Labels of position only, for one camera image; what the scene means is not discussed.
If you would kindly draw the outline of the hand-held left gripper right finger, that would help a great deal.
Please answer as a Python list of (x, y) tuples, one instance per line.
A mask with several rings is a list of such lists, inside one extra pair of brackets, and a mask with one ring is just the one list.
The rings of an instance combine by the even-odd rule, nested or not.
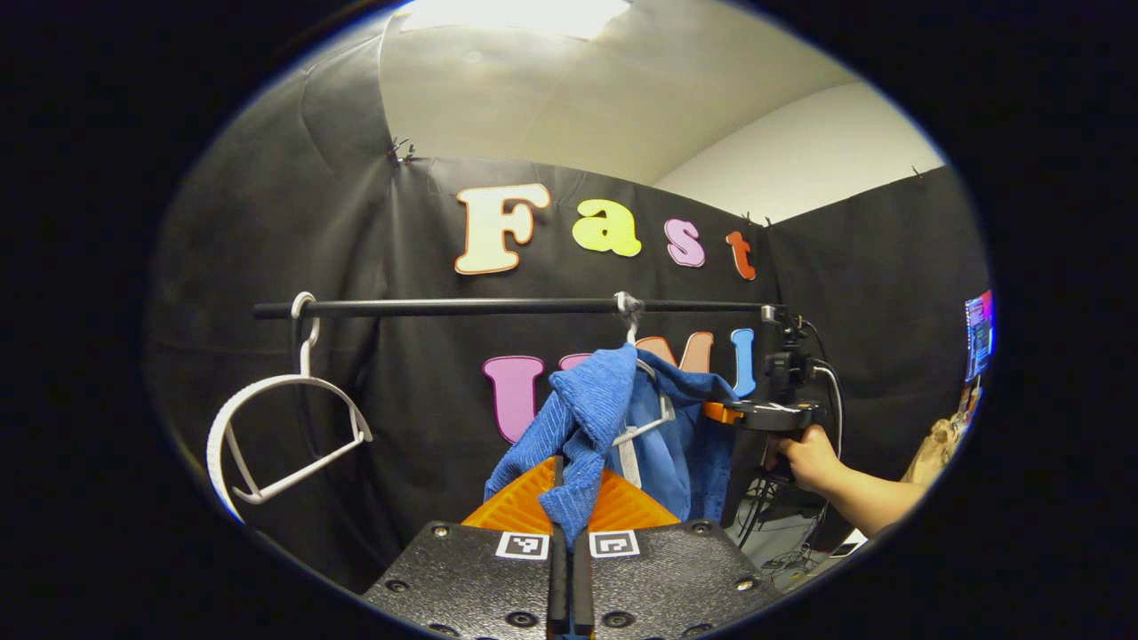
[(679, 520), (615, 471), (574, 542), (574, 633), (699, 637), (780, 601), (716, 520)]

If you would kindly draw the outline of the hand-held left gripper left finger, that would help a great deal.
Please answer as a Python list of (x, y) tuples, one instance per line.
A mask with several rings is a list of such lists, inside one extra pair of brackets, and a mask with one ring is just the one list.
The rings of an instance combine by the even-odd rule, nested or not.
[(538, 497), (561, 458), (533, 467), (462, 523), (434, 520), (363, 596), (376, 612), (443, 639), (556, 639), (569, 629), (564, 532)]

